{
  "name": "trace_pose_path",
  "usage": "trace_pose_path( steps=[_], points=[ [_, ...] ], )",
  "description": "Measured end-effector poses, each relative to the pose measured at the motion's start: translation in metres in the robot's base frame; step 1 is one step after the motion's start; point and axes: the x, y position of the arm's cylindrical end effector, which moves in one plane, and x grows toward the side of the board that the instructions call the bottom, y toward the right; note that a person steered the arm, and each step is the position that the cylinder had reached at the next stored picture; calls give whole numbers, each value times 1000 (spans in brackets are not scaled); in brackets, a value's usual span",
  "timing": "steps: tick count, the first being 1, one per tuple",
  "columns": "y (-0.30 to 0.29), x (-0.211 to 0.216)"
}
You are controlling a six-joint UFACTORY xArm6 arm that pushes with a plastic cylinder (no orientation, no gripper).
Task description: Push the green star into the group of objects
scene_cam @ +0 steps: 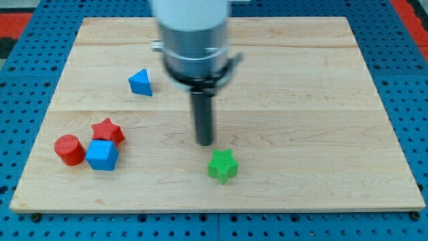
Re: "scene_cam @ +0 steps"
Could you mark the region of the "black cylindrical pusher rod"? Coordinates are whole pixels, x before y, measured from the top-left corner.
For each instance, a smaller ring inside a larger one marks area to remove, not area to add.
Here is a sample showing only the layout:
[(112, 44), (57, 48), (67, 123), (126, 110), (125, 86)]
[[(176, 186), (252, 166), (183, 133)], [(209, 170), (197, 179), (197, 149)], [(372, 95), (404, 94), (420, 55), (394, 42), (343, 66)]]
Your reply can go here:
[(213, 114), (211, 97), (202, 92), (191, 93), (195, 134), (198, 144), (208, 146), (213, 142)]

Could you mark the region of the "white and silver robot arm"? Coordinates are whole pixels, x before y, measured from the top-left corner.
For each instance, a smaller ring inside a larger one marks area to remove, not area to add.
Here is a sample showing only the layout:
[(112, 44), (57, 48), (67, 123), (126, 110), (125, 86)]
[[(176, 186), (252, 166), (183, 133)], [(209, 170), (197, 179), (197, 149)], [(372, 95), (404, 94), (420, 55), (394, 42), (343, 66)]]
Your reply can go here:
[(152, 0), (168, 77), (191, 96), (198, 144), (214, 139), (211, 99), (232, 79), (241, 54), (230, 58), (227, 23), (230, 3), (222, 0)]

